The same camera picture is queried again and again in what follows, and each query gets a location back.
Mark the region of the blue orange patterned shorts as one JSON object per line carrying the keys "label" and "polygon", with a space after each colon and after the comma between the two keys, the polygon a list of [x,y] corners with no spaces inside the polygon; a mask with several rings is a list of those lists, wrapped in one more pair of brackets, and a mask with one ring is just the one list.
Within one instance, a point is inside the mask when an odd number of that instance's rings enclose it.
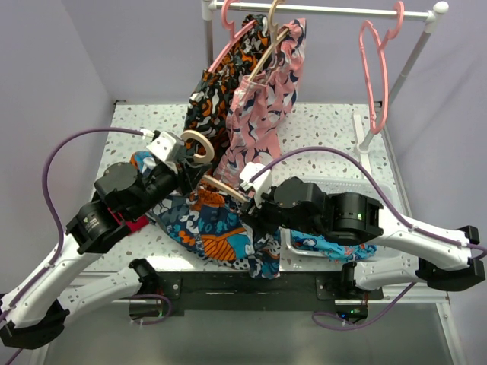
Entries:
{"label": "blue orange patterned shorts", "polygon": [[187,197],[174,192],[146,216],[199,258],[248,271],[252,278],[279,276],[281,234],[261,235],[238,215],[241,203],[201,182]]}

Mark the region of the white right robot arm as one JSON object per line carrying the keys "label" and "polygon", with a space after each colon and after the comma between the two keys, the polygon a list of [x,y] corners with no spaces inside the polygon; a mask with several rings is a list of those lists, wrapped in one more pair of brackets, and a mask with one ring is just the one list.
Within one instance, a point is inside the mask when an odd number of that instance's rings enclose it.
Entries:
{"label": "white right robot arm", "polygon": [[344,265],[339,290],[349,299],[386,285],[418,282],[459,292],[486,279],[482,260],[472,254],[479,238],[475,227],[433,227],[388,208],[384,199],[356,192],[328,195],[297,177],[278,186],[257,181],[240,186],[253,193],[240,216],[260,233],[285,228],[341,246],[368,244],[398,251],[390,259]]}

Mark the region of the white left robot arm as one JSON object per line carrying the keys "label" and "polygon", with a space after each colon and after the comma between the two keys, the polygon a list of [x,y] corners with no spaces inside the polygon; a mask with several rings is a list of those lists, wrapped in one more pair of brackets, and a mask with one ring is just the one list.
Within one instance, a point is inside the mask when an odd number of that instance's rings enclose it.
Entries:
{"label": "white left robot arm", "polygon": [[78,289],[68,286],[131,234],[129,223],[173,192],[190,194],[210,167],[193,157],[158,162],[147,176],[128,162],[109,166],[95,181],[92,200],[62,230],[62,247],[32,276],[35,283],[2,296],[3,345],[37,349],[57,338],[69,322],[105,303],[152,297],[160,280],[147,259],[134,259],[115,275]]}

